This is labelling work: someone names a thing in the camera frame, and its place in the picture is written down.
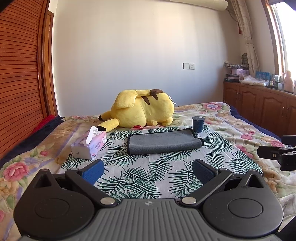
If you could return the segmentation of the palm leaf print cloth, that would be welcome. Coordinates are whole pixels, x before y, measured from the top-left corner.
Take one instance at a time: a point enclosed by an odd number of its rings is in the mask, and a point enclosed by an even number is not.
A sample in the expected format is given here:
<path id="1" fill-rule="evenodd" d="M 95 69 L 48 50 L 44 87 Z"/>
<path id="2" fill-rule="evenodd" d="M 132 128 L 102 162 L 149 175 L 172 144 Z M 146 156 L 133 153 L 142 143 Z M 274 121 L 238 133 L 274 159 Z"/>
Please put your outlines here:
<path id="1" fill-rule="evenodd" d="M 104 174 L 94 186 L 121 201 L 123 198 L 182 198 L 202 186 L 192 171 L 193 161 L 200 159 L 215 169 L 226 168 L 245 174 L 260 166 L 233 143 L 209 126 L 197 134 L 204 141 L 199 149 L 161 154 L 129 155 L 128 137 L 132 134 L 177 132 L 181 126 L 139 131 L 113 131 L 96 158 L 104 162 Z"/>

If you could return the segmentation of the wooden door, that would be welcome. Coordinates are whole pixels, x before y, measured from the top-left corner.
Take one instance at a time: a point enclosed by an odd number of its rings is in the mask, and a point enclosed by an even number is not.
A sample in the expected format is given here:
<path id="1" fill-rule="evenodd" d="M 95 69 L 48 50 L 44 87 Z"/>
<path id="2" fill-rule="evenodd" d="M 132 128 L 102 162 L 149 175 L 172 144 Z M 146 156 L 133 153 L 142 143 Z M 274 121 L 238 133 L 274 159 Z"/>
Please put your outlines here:
<path id="1" fill-rule="evenodd" d="M 52 70 L 53 18 L 54 14 L 51 11 L 47 11 L 43 24 L 42 37 L 43 84 L 47 115 L 58 116 Z"/>

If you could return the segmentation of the pink patterned box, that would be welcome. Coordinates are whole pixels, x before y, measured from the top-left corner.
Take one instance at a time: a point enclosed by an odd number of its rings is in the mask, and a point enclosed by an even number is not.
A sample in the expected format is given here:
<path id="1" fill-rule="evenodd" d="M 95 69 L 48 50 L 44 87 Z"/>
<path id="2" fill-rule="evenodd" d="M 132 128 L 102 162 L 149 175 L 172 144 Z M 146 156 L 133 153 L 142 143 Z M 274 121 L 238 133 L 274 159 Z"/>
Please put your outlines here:
<path id="1" fill-rule="evenodd" d="M 245 69 L 233 68 L 233 69 L 231 69 L 231 72 L 234 75 L 239 75 L 239 76 L 243 76 L 243 77 L 249 75 L 249 71 L 245 70 Z"/>

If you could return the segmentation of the wooden low cabinet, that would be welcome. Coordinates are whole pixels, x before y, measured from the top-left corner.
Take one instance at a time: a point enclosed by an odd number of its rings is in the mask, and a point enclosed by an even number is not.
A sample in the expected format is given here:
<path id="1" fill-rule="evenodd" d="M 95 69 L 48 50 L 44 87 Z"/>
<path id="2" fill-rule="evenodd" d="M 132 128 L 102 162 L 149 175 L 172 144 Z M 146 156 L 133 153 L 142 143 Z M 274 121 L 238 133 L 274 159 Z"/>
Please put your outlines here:
<path id="1" fill-rule="evenodd" d="M 223 100 L 248 121 L 276 134 L 295 134 L 295 95 L 261 86 L 224 82 Z"/>

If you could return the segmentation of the wooden slatted headboard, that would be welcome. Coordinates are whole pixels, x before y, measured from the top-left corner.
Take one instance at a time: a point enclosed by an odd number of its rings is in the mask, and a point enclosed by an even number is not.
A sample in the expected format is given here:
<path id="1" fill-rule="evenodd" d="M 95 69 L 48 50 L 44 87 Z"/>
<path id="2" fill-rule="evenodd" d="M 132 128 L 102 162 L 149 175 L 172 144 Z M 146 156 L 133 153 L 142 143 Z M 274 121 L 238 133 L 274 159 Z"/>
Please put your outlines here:
<path id="1" fill-rule="evenodd" d="M 1 12 L 1 157 L 46 117 L 42 36 L 49 1 L 12 1 Z"/>

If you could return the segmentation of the stack of dark books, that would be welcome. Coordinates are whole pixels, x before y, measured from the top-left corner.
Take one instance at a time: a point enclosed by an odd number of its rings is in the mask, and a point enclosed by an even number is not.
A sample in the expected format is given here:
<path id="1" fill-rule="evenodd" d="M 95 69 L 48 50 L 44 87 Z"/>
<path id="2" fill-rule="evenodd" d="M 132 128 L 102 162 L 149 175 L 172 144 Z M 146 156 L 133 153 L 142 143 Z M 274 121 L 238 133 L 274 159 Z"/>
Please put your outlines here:
<path id="1" fill-rule="evenodd" d="M 226 74 L 225 75 L 225 78 L 224 78 L 224 81 L 225 82 L 236 82 L 236 83 L 239 83 L 240 82 L 240 79 L 239 79 L 239 76 L 236 75 L 236 74 Z"/>

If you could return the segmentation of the blue picture box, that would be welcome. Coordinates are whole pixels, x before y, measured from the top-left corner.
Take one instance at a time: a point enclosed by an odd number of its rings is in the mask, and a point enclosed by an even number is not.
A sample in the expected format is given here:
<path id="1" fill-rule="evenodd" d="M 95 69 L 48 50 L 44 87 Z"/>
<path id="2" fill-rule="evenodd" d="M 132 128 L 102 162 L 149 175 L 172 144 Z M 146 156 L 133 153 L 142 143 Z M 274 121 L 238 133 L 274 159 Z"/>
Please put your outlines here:
<path id="1" fill-rule="evenodd" d="M 269 80 L 271 80 L 271 73 L 270 72 L 257 71 L 255 78 L 257 80 L 260 80 L 260 81 L 269 81 Z"/>

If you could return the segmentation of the grey folded towel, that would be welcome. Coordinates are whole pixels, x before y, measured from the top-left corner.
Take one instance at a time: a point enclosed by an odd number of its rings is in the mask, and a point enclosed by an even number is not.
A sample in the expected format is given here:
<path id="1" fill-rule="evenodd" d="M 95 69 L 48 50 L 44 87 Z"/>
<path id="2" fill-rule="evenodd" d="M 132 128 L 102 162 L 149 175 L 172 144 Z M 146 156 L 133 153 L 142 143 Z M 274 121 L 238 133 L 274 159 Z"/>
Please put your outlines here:
<path id="1" fill-rule="evenodd" d="M 143 133 L 131 135 L 127 140 L 127 153 L 149 155 L 187 151 L 203 147 L 202 138 L 195 136 L 191 128 L 172 132 Z"/>

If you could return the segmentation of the pink tissue box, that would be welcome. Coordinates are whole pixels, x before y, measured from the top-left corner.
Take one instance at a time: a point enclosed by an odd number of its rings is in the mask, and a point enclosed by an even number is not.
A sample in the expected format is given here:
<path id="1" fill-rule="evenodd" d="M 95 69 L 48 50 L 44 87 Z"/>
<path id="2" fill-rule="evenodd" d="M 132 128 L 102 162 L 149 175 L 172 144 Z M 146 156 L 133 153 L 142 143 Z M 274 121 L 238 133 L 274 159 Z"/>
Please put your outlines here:
<path id="1" fill-rule="evenodd" d="M 106 141 L 106 128 L 92 126 L 71 144 L 72 157 L 92 160 L 105 145 Z"/>

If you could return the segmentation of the yellow pikachu plush toy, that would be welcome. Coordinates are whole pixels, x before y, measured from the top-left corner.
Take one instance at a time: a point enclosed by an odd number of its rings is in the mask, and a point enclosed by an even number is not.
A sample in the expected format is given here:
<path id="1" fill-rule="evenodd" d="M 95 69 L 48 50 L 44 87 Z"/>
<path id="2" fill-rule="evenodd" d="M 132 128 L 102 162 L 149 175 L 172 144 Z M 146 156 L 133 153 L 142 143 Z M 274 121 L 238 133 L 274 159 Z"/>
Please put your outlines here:
<path id="1" fill-rule="evenodd" d="M 99 116 L 97 127 L 110 132 L 117 127 L 169 126 L 175 104 L 163 90 L 124 90 L 118 94 L 110 111 Z"/>

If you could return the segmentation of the white plastic bag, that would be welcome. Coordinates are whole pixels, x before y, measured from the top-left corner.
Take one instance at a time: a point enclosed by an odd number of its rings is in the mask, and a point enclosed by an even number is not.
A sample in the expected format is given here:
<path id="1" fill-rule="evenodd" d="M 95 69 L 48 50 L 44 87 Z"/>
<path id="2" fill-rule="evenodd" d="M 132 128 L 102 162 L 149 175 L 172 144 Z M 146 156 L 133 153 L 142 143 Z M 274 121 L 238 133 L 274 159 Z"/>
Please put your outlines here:
<path id="1" fill-rule="evenodd" d="M 262 87 L 269 86 L 269 81 L 257 80 L 253 78 L 251 75 L 245 76 L 243 80 L 240 80 L 240 83 L 252 85 L 252 86 L 262 86 Z"/>

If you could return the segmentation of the white air conditioner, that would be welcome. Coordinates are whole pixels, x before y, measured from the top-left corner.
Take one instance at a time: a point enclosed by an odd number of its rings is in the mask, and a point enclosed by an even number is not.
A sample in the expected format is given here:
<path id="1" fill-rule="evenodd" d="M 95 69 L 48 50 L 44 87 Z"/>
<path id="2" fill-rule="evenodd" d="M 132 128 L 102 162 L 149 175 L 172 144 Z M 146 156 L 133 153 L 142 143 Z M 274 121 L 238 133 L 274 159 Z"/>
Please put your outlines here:
<path id="1" fill-rule="evenodd" d="M 224 0 L 165 0 L 165 2 L 189 4 L 192 6 L 200 6 L 216 11 L 225 11 L 228 7 L 228 1 Z"/>

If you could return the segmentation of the white wall socket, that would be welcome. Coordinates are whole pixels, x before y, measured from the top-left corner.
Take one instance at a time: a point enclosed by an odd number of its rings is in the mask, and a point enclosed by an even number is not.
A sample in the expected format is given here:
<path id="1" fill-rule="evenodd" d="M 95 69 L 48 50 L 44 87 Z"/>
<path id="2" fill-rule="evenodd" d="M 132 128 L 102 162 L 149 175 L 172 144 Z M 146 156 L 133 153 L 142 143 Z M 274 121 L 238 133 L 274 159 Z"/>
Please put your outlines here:
<path id="1" fill-rule="evenodd" d="M 194 63 L 183 63 L 184 70 L 194 70 L 195 64 Z"/>

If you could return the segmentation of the pink figurine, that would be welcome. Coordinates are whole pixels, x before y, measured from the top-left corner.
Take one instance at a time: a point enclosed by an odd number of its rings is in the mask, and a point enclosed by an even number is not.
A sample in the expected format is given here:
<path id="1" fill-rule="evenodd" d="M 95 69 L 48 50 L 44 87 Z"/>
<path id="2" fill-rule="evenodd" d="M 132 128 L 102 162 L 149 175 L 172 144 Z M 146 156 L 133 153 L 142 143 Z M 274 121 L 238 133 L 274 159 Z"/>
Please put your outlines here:
<path id="1" fill-rule="evenodd" d="M 284 91 L 289 93 L 294 93 L 295 84 L 292 80 L 292 74 L 289 70 L 285 72 L 285 79 L 284 79 Z"/>

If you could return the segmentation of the floral curtain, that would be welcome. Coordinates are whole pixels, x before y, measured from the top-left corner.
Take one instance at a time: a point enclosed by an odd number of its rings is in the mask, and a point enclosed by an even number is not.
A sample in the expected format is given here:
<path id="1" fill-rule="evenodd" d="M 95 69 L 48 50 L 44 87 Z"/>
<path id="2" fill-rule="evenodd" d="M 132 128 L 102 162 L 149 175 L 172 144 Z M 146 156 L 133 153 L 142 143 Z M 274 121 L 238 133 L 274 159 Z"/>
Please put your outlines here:
<path id="1" fill-rule="evenodd" d="M 249 73 L 252 77 L 255 77 L 256 72 L 259 71 L 259 61 L 253 43 L 253 30 L 246 1 L 231 0 L 230 3 L 234 9 L 246 45 Z"/>

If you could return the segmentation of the dark blue cup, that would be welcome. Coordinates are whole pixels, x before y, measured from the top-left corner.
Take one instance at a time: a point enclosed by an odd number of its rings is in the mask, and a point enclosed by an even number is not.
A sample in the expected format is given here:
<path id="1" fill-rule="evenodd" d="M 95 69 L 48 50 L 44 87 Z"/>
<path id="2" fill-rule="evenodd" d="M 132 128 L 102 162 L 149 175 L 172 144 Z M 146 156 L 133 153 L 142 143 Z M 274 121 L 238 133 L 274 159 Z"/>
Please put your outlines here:
<path id="1" fill-rule="evenodd" d="M 205 119 L 202 116 L 192 117 L 193 131 L 195 133 L 201 133 L 203 131 L 204 121 Z"/>

